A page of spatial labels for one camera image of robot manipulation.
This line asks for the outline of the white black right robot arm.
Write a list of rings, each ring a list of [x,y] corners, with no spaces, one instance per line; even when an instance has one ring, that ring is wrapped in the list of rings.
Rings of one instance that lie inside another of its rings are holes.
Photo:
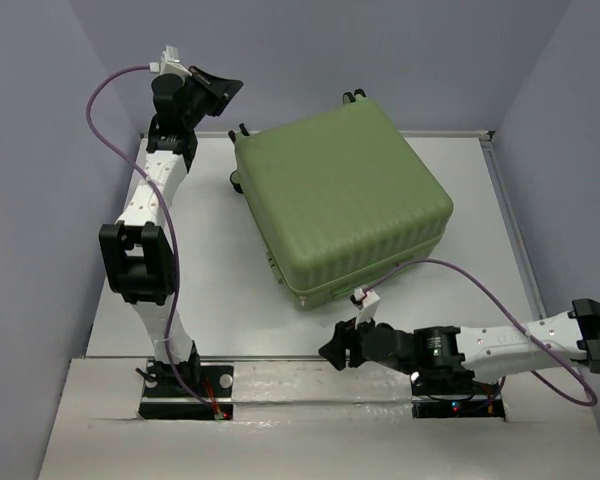
[[[319,354],[335,369],[374,362],[410,376],[432,394],[469,392],[475,384],[554,368],[561,362],[600,374],[600,303],[579,299],[570,310],[521,328],[434,326],[405,332],[374,316],[375,293],[357,302],[356,317],[336,324]]]

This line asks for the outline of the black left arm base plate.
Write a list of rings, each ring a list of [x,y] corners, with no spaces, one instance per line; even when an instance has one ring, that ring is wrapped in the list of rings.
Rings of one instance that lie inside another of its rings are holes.
[[[182,375],[194,395],[182,388],[169,365],[157,365],[150,359],[144,369],[136,368],[135,371],[143,380],[138,415],[144,420],[233,419],[233,365],[203,364],[196,385]]]

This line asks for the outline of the light green hard suitcase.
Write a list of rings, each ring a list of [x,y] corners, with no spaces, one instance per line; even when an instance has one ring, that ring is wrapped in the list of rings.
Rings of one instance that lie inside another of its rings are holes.
[[[229,138],[231,183],[301,309],[429,256],[452,216],[450,195],[363,90],[336,109],[256,133],[240,126]]]

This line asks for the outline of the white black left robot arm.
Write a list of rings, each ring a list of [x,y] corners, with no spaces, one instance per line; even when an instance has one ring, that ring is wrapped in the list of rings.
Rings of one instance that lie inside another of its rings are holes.
[[[122,214],[101,226],[98,240],[111,290],[131,305],[154,346],[155,383],[189,395],[201,383],[200,357],[177,312],[180,259],[170,206],[190,172],[206,117],[220,116],[243,86],[174,61],[151,63],[155,113],[139,182]]]

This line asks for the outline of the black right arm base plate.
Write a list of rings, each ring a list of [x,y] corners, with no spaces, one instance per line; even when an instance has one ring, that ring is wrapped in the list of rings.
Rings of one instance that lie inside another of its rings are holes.
[[[410,378],[414,419],[506,419],[502,390],[506,378],[494,383],[471,380],[450,383],[413,373]]]

